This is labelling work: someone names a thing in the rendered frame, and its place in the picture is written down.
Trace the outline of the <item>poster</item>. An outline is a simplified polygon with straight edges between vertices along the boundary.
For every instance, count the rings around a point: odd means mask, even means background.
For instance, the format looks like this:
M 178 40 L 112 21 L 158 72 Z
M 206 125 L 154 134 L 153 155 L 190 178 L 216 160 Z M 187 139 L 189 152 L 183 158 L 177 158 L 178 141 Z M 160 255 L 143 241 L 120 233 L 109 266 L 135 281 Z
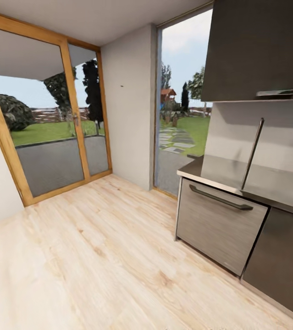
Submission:
M 245 172 L 245 175 L 244 175 L 244 180 L 243 180 L 243 185 L 242 185 L 242 189 L 244 188 L 244 185 L 245 185 L 245 182 L 246 182 L 246 179 L 247 179 L 247 176 L 248 176 L 248 173 L 249 173 L 249 169 L 250 169 L 250 166 L 251 166 L 251 163 L 253 161 L 253 156 L 254 156 L 254 152 L 255 152 L 255 149 L 256 149 L 256 146 L 257 146 L 257 142 L 259 140 L 259 136 L 260 136 L 260 133 L 261 133 L 261 130 L 262 130 L 262 127 L 263 127 L 263 124 L 264 124 L 264 118 L 262 117 L 261 118 L 261 122 L 260 122 L 260 126 L 258 128 L 258 131 L 257 131 L 257 134 L 255 136 L 255 140 L 254 140 L 254 145 L 253 145 L 253 149 L 251 151 L 251 156 L 249 158 L 249 162 L 248 162 L 248 166 L 247 166 L 247 169 L 246 169 L 246 172 Z

